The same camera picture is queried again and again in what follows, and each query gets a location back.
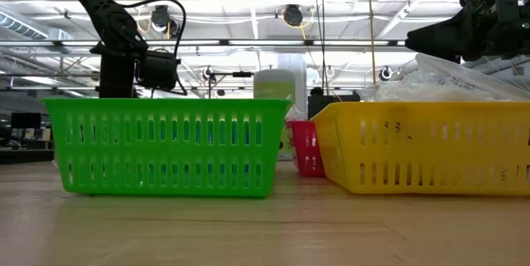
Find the wooden table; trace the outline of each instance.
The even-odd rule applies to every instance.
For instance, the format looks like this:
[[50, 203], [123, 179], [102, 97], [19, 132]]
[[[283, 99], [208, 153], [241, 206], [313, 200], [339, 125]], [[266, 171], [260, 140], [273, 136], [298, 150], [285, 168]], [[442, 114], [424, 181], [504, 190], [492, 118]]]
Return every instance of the wooden table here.
[[280, 162], [264, 200], [79, 196], [0, 166], [0, 265], [530, 265], [530, 199], [353, 196]]

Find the plastic bag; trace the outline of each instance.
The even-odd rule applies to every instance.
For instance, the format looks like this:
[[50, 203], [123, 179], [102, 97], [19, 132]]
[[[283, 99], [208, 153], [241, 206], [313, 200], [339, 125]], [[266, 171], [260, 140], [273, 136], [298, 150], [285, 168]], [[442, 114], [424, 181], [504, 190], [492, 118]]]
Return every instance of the plastic bag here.
[[416, 61], [418, 70], [401, 82], [357, 93], [364, 101], [530, 101], [526, 91], [456, 63], [425, 54]]
[[[292, 95], [287, 96], [287, 99], [292, 99]], [[289, 121], [306, 121], [307, 120], [307, 113], [301, 112], [298, 110], [295, 104], [291, 106], [291, 108], [287, 111], [287, 114], [285, 116], [286, 122]]]

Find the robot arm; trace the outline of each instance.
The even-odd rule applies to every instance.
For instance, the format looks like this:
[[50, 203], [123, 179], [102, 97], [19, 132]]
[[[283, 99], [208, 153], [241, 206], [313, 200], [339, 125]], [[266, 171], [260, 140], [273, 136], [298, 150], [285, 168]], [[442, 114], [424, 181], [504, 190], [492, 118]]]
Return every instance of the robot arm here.
[[[183, 16], [186, 16], [184, 8], [177, 1], [165, 1], [179, 5], [183, 10]], [[133, 17], [125, 11], [124, 6], [113, 0], [79, 0], [79, 2], [89, 14], [95, 30], [101, 37], [101, 42], [90, 50], [101, 55], [99, 97], [132, 97], [135, 76], [140, 85], [150, 89], [171, 90], [178, 82], [183, 91], [179, 94], [187, 94], [176, 73], [179, 64], [176, 59], [176, 49], [174, 54], [149, 51], [147, 43], [137, 31]], [[185, 22], [177, 38], [176, 48], [184, 25]]]
[[530, 11], [518, 0], [460, 0], [451, 19], [410, 31], [408, 48], [460, 63], [481, 56], [530, 54]]

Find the yellow basket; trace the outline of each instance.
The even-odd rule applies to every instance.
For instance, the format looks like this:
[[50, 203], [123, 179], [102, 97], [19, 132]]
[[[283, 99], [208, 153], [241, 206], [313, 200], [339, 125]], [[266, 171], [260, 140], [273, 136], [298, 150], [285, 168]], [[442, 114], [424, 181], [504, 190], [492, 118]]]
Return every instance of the yellow basket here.
[[355, 193], [530, 195], [530, 103], [339, 103], [313, 119]]

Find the red basket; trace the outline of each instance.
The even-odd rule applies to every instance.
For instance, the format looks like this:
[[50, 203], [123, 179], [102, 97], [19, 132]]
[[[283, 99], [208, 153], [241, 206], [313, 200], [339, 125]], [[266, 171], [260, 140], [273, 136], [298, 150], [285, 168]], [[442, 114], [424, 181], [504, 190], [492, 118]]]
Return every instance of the red basket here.
[[287, 126], [292, 130], [289, 138], [300, 176], [325, 177], [315, 125], [311, 121], [290, 121]]

